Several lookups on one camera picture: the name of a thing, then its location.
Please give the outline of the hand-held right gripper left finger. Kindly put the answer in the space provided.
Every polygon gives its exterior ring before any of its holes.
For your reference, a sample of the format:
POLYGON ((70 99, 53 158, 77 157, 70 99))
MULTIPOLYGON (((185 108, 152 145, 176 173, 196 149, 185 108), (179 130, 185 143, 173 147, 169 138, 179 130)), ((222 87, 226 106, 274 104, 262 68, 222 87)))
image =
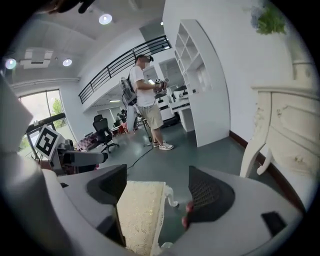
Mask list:
POLYGON ((117 212, 127 185, 125 164, 65 176, 47 169, 42 173, 70 241, 70 256, 136 256, 125 246, 117 212))

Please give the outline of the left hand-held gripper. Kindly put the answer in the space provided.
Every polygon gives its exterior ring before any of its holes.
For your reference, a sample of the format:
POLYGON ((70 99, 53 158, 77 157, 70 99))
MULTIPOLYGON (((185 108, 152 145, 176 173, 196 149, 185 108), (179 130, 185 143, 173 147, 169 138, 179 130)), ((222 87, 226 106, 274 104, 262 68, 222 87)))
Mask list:
POLYGON ((58 176, 74 174, 73 166, 102 164, 109 156, 103 152, 74 151, 73 141, 65 139, 48 125, 41 128, 35 149, 40 154, 37 162, 41 168, 51 170, 58 176))

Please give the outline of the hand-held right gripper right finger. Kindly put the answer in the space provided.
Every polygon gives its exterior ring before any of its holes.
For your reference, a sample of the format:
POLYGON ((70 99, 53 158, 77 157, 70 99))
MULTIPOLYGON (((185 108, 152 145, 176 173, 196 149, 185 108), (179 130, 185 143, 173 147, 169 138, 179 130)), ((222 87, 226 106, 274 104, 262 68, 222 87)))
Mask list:
POLYGON ((273 256, 303 214, 269 186, 234 174, 189 167, 193 210, 172 256, 273 256))

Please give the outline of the cream upholstered stool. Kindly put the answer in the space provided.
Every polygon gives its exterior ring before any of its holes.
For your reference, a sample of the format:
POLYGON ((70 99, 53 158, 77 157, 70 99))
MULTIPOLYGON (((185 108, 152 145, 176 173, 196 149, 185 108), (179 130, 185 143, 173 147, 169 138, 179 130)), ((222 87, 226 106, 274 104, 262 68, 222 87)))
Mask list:
POLYGON ((166 201, 173 208, 179 206, 165 182, 127 181, 116 205, 126 249, 140 256, 159 256, 172 246, 171 242, 159 245, 166 201))

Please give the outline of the cream vanity dressing table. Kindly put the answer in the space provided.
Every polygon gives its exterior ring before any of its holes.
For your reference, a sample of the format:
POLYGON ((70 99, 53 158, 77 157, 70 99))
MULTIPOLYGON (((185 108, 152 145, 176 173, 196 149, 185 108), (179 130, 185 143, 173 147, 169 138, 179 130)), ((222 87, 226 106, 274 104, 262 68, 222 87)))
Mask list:
POLYGON ((291 55, 290 80, 251 86, 257 93, 255 128, 245 148, 240 176, 249 177, 258 154, 267 147, 256 173, 262 175, 275 162, 311 179, 304 205, 308 209, 320 180, 320 76, 301 35, 291 32, 286 42, 291 55))

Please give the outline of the pink checkered cloth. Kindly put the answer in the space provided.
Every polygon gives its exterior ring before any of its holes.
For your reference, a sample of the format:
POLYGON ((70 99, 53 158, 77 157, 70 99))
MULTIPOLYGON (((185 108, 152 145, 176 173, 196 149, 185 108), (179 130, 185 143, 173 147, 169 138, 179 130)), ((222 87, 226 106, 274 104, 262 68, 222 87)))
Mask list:
POLYGON ((75 146, 80 152, 89 152, 100 145, 97 133, 89 133, 83 139, 79 140, 75 146))

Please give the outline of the black office chair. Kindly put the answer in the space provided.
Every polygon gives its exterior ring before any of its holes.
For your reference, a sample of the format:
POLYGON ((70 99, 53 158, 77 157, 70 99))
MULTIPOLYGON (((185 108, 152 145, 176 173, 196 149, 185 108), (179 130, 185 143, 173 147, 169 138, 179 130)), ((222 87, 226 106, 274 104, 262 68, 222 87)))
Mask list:
POLYGON ((110 154, 110 147, 120 146, 118 143, 113 142, 113 134, 108 127, 108 120, 101 114, 94 117, 92 125, 96 130, 95 134, 98 142, 105 145, 101 152, 107 151, 110 154))

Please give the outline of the large window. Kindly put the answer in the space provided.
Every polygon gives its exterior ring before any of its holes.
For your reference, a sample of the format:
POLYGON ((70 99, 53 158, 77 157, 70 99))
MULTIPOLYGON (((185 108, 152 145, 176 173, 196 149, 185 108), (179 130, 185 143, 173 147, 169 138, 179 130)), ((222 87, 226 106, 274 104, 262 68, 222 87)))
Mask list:
POLYGON ((60 133, 65 139, 70 139, 73 143, 76 142, 64 112, 59 90, 34 93, 22 96, 19 100, 33 115, 20 142, 19 155, 30 159, 39 158, 35 145, 43 125, 60 133))

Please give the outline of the black balcony railing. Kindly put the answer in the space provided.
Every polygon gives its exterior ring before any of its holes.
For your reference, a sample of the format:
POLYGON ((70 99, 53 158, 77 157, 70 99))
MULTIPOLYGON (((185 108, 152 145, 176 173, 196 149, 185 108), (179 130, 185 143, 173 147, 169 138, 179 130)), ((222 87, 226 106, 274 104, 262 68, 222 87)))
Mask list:
POLYGON ((167 36, 162 35, 126 51, 106 65, 88 82, 88 84, 78 94, 80 102, 84 104, 104 83, 108 82, 111 78, 128 67, 133 66, 138 55, 153 57, 155 54, 171 48, 172 45, 167 36))

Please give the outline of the white low cabinet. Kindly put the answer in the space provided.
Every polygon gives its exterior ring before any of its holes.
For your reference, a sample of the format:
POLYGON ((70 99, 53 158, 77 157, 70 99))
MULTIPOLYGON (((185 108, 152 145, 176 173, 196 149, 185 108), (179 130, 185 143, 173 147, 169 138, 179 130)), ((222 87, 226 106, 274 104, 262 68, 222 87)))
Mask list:
POLYGON ((181 124, 187 133, 195 131, 194 119, 188 98, 183 98, 171 103, 170 109, 173 114, 179 114, 181 124))

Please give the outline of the ceiling air vent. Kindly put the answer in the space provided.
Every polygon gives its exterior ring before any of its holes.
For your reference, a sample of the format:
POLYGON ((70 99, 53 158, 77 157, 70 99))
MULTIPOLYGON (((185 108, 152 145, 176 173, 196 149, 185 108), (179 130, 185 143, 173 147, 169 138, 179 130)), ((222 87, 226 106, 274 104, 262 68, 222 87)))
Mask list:
POLYGON ((29 48, 25 50, 24 59, 19 64, 24 69, 45 69, 48 68, 53 53, 53 50, 29 48))

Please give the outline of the white cubby shelf unit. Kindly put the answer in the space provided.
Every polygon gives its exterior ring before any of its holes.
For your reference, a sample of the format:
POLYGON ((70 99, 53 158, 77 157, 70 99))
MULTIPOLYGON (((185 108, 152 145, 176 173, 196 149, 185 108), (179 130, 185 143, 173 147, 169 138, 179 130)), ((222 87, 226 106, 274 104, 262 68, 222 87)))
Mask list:
POLYGON ((206 32, 195 19, 182 19, 174 53, 187 94, 178 111, 187 131, 194 131, 202 147, 229 136, 230 102, 224 71, 206 32))

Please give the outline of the flower bouquet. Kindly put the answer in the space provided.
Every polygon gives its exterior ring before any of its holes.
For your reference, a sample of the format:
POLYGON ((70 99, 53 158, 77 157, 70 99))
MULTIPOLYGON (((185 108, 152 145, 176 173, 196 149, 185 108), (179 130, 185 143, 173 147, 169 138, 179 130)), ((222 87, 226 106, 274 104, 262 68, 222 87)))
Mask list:
POLYGON ((258 34, 286 34, 286 21, 280 10, 271 2, 251 8, 251 26, 258 34))

